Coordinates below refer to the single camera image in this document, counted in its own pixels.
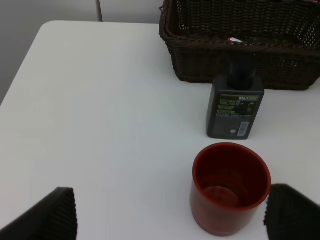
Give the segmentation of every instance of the red cup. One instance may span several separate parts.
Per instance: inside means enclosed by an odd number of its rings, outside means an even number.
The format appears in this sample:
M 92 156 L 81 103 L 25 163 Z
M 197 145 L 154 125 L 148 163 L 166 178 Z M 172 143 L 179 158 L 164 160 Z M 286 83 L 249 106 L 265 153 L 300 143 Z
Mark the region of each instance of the red cup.
M 223 142 L 195 158 L 190 205 L 194 220 L 206 232 L 230 236 L 243 229 L 267 198 L 271 176 L 254 151 Z

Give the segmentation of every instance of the bottle label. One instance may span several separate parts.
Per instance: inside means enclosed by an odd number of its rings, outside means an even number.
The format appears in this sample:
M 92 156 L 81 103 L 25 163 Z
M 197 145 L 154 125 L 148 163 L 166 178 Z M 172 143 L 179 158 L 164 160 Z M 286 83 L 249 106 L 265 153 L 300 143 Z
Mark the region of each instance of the bottle label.
M 244 137 L 256 114 L 258 95 L 220 95 L 213 133 L 227 137 Z

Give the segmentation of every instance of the wicker basket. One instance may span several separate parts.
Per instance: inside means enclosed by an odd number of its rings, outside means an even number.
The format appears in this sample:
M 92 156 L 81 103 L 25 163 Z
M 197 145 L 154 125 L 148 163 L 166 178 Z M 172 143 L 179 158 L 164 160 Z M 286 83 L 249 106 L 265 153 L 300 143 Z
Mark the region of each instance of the wicker basket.
M 160 9 L 160 36 L 181 81 L 212 83 L 234 53 L 255 55 L 267 89 L 306 90 L 320 77 L 319 3 L 164 0 Z

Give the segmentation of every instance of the cup rim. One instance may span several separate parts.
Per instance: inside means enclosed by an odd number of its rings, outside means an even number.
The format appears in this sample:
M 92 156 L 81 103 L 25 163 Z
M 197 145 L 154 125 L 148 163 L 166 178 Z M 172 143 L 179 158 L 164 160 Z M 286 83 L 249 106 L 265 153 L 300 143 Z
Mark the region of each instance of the cup rim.
M 253 155 L 263 166 L 265 173 L 266 173 L 266 177 L 267 177 L 267 188 L 265 190 L 264 195 L 255 203 L 249 205 L 249 206 L 242 206 L 242 207 L 232 207 L 232 206 L 225 206 L 223 204 L 220 204 L 219 202 L 214 201 L 213 199 L 211 199 L 206 192 L 200 187 L 200 184 L 198 182 L 198 179 L 196 178 L 196 168 L 198 165 L 199 160 L 202 158 L 202 156 L 209 150 L 211 149 L 215 149 L 215 148 L 219 148 L 219 147 L 235 147 L 235 148 L 239 148 L 242 149 L 246 152 L 248 152 L 249 154 Z M 267 166 L 267 164 L 265 163 L 265 161 L 263 161 L 263 159 L 256 154 L 254 151 L 252 151 L 251 149 L 237 144 L 237 143 L 232 143 L 232 142 L 219 142 L 219 143 L 215 143 L 212 145 L 207 146 L 206 148 L 204 148 L 201 152 L 198 153 L 198 155 L 196 156 L 194 162 L 193 162 L 193 167 L 192 167 L 192 178 L 193 178 L 193 182 L 196 186 L 196 188 L 198 189 L 198 191 L 200 192 L 200 194 L 202 196 L 204 196 L 209 202 L 211 202 L 212 204 L 219 206 L 220 208 L 226 209 L 226 210 L 231 210 L 231 211 L 248 211 L 251 209 L 254 209 L 256 207 L 258 207 L 269 195 L 270 189 L 271 189 L 271 175 L 270 175 L 270 171 L 269 168 Z

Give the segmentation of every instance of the barcode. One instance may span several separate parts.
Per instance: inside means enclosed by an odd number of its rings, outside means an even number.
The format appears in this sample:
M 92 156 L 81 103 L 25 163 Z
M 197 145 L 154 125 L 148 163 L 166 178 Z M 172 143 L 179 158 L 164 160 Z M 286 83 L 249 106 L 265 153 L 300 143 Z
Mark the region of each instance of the barcode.
M 246 135 L 247 129 L 249 127 L 248 121 L 243 121 L 240 125 L 239 131 L 238 131 L 238 137 L 243 137 Z

